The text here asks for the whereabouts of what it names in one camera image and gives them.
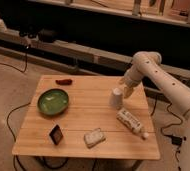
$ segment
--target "green bowl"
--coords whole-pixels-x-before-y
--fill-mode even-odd
[[[69,103],[68,94],[62,89],[50,89],[38,99],[38,109],[42,114],[54,116],[62,113]]]

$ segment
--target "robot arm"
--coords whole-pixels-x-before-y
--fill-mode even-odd
[[[160,68],[161,55],[157,52],[138,52],[133,56],[133,65],[121,80],[125,83],[124,97],[131,95],[133,87],[137,86],[147,76],[161,92],[175,105],[187,119],[185,137],[182,143],[180,167],[182,171],[190,170],[190,88],[172,77]]]

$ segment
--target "table top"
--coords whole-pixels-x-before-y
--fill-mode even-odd
[[[38,83],[28,112],[14,144],[13,155],[57,156],[111,159],[160,158],[155,130],[148,111],[143,85],[123,104],[144,125],[150,134],[146,140],[134,135],[117,118],[117,110],[109,106],[113,88],[118,87],[121,77],[115,76],[73,76],[43,75]],[[72,79],[72,85],[57,85],[57,79]],[[37,101],[46,90],[60,88],[69,95],[69,106],[61,115],[44,117],[39,113]],[[52,128],[58,124],[64,135],[56,146],[49,137]],[[88,149],[84,134],[101,128],[106,136],[104,142]]]

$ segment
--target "small box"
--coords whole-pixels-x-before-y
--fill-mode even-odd
[[[106,139],[100,128],[94,129],[84,135],[84,141],[88,148],[92,148]]]

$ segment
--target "black cable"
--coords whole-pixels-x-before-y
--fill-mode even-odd
[[[174,117],[176,117],[177,119],[179,119],[180,122],[178,122],[178,123],[171,123],[171,124],[168,124],[168,125],[166,125],[166,126],[160,128],[161,134],[162,134],[163,136],[166,136],[166,137],[171,137],[171,135],[170,135],[170,134],[165,134],[165,133],[164,133],[164,130],[165,130],[165,129],[168,129],[168,128],[170,128],[171,126],[178,126],[178,125],[181,125],[181,124],[183,123],[183,119],[182,119],[181,117],[179,117],[178,115],[174,114],[173,112],[171,112],[171,111],[169,110],[169,108],[170,108],[171,106],[172,106],[172,103],[170,103],[170,104],[167,106],[167,108],[166,108],[167,111],[168,111],[171,115],[173,115]]]
[[[43,160],[39,156],[33,157],[41,166],[45,167]]]
[[[103,3],[100,3],[100,2],[97,2],[97,1],[95,1],[95,0],[90,0],[90,1],[91,1],[91,2],[94,2],[94,3],[98,4],[98,5],[101,5],[102,7],[109,8],[107,5],[105,5],[105,4],[103,4]]]
[[[9,117],[11,116],[11,114],[12,114],[14,111],[16,111],[16,110],[18,110],[18,109],[20,109],[20,108],[26,107],[26,106],[28,106],[29,104],[30,104],[30,103],[26,103],[26,104],[24,104],[24,105],[21,105],[21,106],[18,106],[18,107],[16,107],[16,108],[14,108],[14,109],[12,109],[12,110],[9,112],[9,114],[7,115],[6,124],[7,124],[7,127],[9,128],[9,131],[10,131],[11,134],[12,134],[12,137],[13,137],[13,140],[14,140],[14,141],[16,141],[16,137],[15,137],[15,133],[13,132],[12,128],[11,128],[10,125],[9,125]],[[20,165],[21,169],[22,169],[23,171],[26,171],[26,169],[24,168],[24,166],[23,166],[22,163],[20,162],[19,157],[18,157],[18,156],[13,156],[13,167],[14,167],[15,171],[17,171],[17,167],[16,167],[16,165],[15,165],[15,159],[17,160],[18,164]]]
[[[44,165],[45,167],[47,167],[48,169],[52,169],[52,170],[61,169],[62,167],[65,166],[65,164],[66,164],[66,163],[68,162],[68,160],[69,160],[69,158],[65,158],[64,162],[63,162],[61,165],[59,165],[59,166],[50,166],[50,165],[47,163],[45,157],[42,157],[42,159],[43,159],[43,161],[42,161],[42,162],[43,162],[43,165]]]
[[[152,112],[151,112],[150,116],[153,116],[153,115],[154,115],[154,113],[155,113],[155,110],[156,110],[156,107],[157,107],[158,97],[159,97],[160,95],[162,95],[162,94],[161,94],[161,93],[158,93],[158,94],[156,94],[156,96],[155,96],[155,100],[154,100],[154,107],[153,107],[153,110],[152,110]]]
[[[0,65],[13,68],[13,69],[15,69],[15,70],[17,70],[17,71],[19,71],[19,72],[21,72],[21,73],[25,73],[25,72],[26,72],[26,69],[27,69],[27,63],[28,63],[28,56],[27,56],[27,54],[28,54],[28,49],[29,49],[29,47],[30,47],[30,46],[27,46],[27,47],[26,47],[26,53],[25,53],[25,56],[24,56],[24,57],[25,57],[25,66],[24,66],[24,69],[23,69],[23,70],[21,70],[21,69],[19,69],[19,68],[16,68],[16,67],[14,67],[14,66],[12,66],[12,65],[10,65],[10,64],[5,64],[5,63],[1,63],[1,62],[0,62]]]
[[[176,151],[175,151],[175,159],[177,160],[178,163],[179,163],[179,159],[178,159],[178,154],[179,153],[180,153],[180,146],[178,146]]]
[[[94,163],[93,163],[93,166],[92,166],[92,171],[94,171],[96,164],[97,164],[97,159],[94,160]]]
[[[28,106],[29,104],[30,104],[30,102],[29,102],[29,103],[26,103],[26,104],[24,104],[24,105],[21,105],[21,106],[18,106],[18,107],[16,107],[16,108],[14,108],[14,109],[12,109],[12,110],[9,112],[9,114],[7,115],[6,124],[7,124],[7,127],[9,128],[9,130],[10,130],[12,136],[13,136],[13,140],[14,140],[14,141],[16,141],[16,137],[15,137],[15,133],[13,132],[12,128],[11,128],[10,125],[9,125],[9,117],[10,117],[10,115],[11,115],[14,111],[16,111],[16,110],[18,110],[18,109],[20,109],[20,108],[26,107],[26,106]]]
[[[18,171],[18,169],[17,169],[17,167],[15,165],[15,156],[13,156],[13,167],[14,167],[15,171]]]
[[[25,169],[25,167],[23,166],[23,164],[21,163],[19,157],[18,157],[18,156],[15,156],[15,158],[16,158],[16,160],[17,160],[19,166],[21,167],[21,169],[22,169],[23,171],[27,171],[27,170]]]

